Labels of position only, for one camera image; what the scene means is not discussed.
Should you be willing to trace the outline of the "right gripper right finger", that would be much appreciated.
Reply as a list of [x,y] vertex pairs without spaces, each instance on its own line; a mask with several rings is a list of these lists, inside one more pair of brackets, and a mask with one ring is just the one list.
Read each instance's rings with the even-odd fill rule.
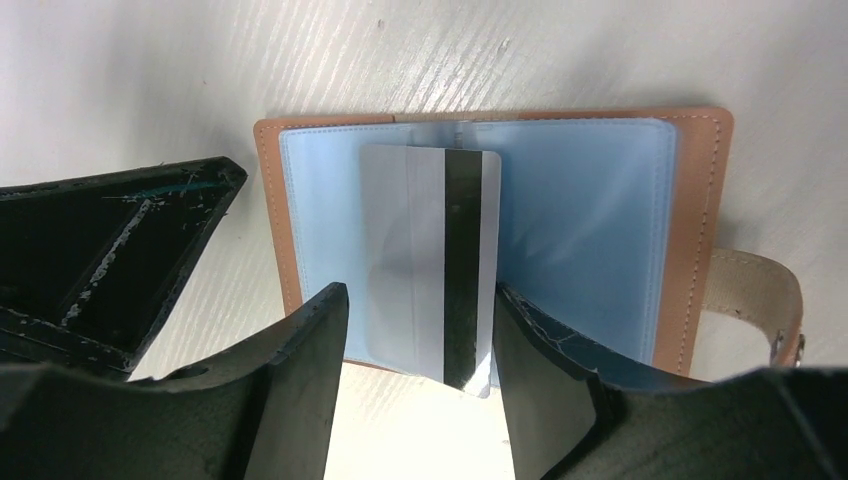
[[847,372],[717,383],[634,361],[496,290],[494,350],[519,479],[843,479]]

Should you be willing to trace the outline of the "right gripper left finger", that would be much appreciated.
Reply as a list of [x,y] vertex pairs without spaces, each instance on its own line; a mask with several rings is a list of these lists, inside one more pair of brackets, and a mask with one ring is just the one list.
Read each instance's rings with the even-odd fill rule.
[[331,283],[288,317],[159,380],[1,368],[5,479],[320,479],[349,315]]

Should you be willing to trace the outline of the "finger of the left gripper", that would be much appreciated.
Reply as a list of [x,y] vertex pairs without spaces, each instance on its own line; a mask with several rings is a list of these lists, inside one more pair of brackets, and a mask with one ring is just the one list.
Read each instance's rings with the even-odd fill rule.
[[1,359],[125,380],[247,178],[226,157],[1,191]]

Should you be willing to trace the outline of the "tan leather card holder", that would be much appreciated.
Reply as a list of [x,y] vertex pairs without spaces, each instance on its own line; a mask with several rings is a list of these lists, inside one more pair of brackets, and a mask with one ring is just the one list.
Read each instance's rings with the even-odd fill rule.
[[734,125],[721,107],[259,120],[284,308],[344,283],[345,359],[405,374],[378,365],[366,345],[360,149],[492,151],[502,160],[495,291],[508,285],[591,340],[678,376],[690,373],[706,311],[753,325],[770,364],[795,367],[797,278],[715,244]]

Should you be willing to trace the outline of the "white credit card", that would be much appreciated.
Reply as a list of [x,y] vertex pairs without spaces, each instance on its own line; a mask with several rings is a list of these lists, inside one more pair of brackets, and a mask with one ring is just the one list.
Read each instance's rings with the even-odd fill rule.
[[366,345],[385,368],[491,390],[501,157],[360,149]]

